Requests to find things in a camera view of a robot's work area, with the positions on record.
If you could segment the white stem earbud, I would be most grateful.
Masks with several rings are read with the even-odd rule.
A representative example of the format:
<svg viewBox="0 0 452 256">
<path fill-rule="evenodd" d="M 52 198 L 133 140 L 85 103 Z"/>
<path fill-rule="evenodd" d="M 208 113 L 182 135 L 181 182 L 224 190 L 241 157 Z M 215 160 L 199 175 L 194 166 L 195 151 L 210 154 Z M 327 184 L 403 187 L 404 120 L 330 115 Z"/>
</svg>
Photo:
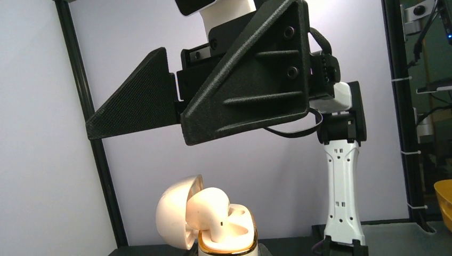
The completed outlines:
<svg viewBox="0 0 452 256">
<path fill-rule="evenodd" d="M 229 228 L 229 198 L 219 188 L 206 188 L 194 194 L 188 201 L 185 220 L 191 228 L 210 231 L 215 243 L 225 241 Z"/>
</svg>

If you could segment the white square charging case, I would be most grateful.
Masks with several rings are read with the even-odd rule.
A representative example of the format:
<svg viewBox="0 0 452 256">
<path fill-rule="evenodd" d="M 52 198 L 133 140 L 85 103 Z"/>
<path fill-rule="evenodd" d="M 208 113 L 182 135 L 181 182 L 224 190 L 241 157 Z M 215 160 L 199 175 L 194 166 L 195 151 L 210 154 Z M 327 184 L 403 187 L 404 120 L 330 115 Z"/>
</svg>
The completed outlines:
<svg viewBox="0 0 452 256">
<path fill-rule="evenodd" d="M 204 186 L 201 175 L 169 186 L 156 207 L 163 241 L 198 255 L 261 255 L 257 225 L 244 205 L 233 204 L 220 188 Z"/>
</svg>

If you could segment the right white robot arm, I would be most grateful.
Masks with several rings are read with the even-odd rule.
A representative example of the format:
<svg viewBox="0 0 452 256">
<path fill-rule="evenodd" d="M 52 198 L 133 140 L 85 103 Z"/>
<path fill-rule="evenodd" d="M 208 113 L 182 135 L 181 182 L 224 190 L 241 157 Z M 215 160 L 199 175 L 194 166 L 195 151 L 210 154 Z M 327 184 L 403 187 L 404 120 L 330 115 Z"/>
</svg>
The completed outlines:
<svg viewBox="0 0 452 256">
<path fill-rule="evenodd" d="M 341 81 L 328 40 L 305 1 L 177 1 L 199 13 L 208 43 L 183 50 L 182 70 L 151 51 L 86 121 L 90 140 L 180 124 L 189 146 L 251 130 L 284 138 L 316 133 L 328 164 L 321 255 L 367 255 L 355 173 L 366 124 L 358 82 Z"/>
</svg>

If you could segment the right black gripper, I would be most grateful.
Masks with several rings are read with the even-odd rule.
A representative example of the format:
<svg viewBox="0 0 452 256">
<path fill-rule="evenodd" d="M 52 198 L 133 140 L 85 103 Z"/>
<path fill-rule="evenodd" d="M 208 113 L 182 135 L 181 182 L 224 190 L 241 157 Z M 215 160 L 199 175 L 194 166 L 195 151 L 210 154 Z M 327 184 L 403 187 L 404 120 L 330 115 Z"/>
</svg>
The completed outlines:
<svg viewBox="0 0 452 256">
<path fill-rule="evenodd" d="M 308 30 L 321 47 L 310 60 Z M 189 146 L 296 121 L 308 114 L 309 99 L 333 97 L 338 60 L 329 41 L 309 29 L 305 1 L 267 1 L 207 36 L 208 43 L 181 51 L 176 73 Z M 175 75 L 159 47 L 96 111 L 93 133 L 104 139 L 175 125 L 175 96 Z"/>
</svg>

